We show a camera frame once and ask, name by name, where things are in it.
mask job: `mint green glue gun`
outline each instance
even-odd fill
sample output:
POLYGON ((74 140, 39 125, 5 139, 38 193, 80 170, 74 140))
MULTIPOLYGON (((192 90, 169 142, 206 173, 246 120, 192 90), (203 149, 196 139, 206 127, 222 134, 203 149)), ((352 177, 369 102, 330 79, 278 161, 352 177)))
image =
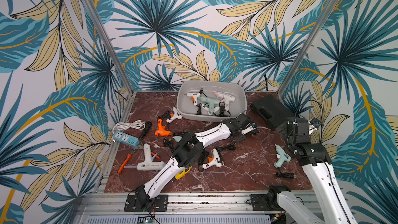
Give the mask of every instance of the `mint green glue gun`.
POLYGON ((274 166, 275 168, 280 168, 284 162, 290 162, 292 158, 289 155, 287 155, 287 153, 281 146, 276 144, 275 147, 276 147, 276 152, 278 153, 276 154, 278 162, 274 163, 274 166))
POLYGON ((198 97, 200 102, 202 102, 206 107, 209 107, 209 115, 213 115, 214 113, 214 107, 218 106, 220 102, 224 102, 225 100, 220 100, 220 99, 215 99, 215 98, 209 98, 205 96, 198 97))

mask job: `red marble tabletop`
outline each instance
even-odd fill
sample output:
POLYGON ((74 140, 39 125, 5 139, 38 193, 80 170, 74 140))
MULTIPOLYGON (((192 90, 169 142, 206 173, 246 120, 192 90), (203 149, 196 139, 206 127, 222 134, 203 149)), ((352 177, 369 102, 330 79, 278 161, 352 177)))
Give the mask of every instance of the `red marble tabletop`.
MULTIPOLYGON (((247 139, 236 144, 235 151, 223 151, 222 157, 224 165, 221 168, 212 166, 209 169, 199 172, 197 164, 194 165, 189 173, 175 182, 169 182, 163 192, 171 191, 232 191, 232 190, 267 190, 272 185, 287 185, 290 189, 312 189, 312 186, 304 174, 302 168, 298 166, 297 160, 292 159, 289 163, 284 163, 282 172, 294 173, 295 179, 279 179, 275 176, 278 171, 273 163, 276 162, 275 144, 284 147, 284 142, 279 134, 271 131, 266 123, 250 110, 250 104, 253 101, 264 97, 271 92, 252 92, 246 93, 248 110, 247 115, 256 122, 259 134, 247 134, 247 139)), ((156 117, 164 114, 166 110, 172 112, 176 106, 176 92, 138 92, 134 105, 129 116, 129 122, 141 119, 142 121, 151 121, 152 128, 148 132, 144 143, 151 146, 151 151, 158 153, 164 162, 169 160, 171 151, 163 148, 163 137, 156 137, 157 130, 156 117)), ((169 130, 189 130, 192 132, 202 132, 215 127, 219 123, 201 122, 187 119, 174 120, 169 124, 169 130)), ((141 130, 129 129, 126 133, 139 137, 141 130)), ((206 147, 212 156, 213 146, 224 146, 230 144, 229 140, 222 140, 206 147)), ((120 144, 111 173, 108 178, 105 192, 120 193, 130 192, 136 187, 142 185, 154 177, 158 171, 137 171, 133 168, 125 168, 121 174, 117 174, 120 165, 124 162, 132 148, 128 145, 120 144)), ((144 161, 144 152, 137 150, 132 154, 128 165, 136 165, 144 161)))

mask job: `blue power strip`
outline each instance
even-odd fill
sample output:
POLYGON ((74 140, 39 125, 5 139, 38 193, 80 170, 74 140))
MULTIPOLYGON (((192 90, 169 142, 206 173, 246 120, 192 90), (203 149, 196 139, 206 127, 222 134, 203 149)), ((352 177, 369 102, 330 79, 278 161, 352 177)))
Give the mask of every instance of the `blue power strip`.
POLYGON ((133 147, 137 146, 138 143, 140 142, 138 138, 128 135, 124 132, 115 132, 112 139, 114 142, 119 141, 133 147))

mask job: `metal vent grille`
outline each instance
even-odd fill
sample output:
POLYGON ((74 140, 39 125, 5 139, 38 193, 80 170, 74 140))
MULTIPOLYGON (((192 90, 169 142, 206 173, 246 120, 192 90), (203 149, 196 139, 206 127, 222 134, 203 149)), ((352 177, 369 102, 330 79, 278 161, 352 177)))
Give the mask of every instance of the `metal vent grille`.
MULTIPOLYGON (((90 216, 87 224, 139 224, 142 218, 135 215, 99 215, 90 216)), ((156 219, 160 224, 270 224, 268 215, 247 214, 157 214, 156 219)))

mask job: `white power cable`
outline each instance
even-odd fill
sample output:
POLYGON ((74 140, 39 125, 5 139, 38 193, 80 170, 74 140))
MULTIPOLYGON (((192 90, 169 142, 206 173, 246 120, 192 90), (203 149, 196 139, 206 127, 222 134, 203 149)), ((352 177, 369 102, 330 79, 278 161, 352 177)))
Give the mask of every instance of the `white power cable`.
POLYGON ((119 122, 113 127, 113 133, 115 133, 115 128, 117 128, 118 131, 127 130, 129 128, 143 130, 145 128, 145 122, 141 122, 141 119, 134 121, 133 123, 119 122))

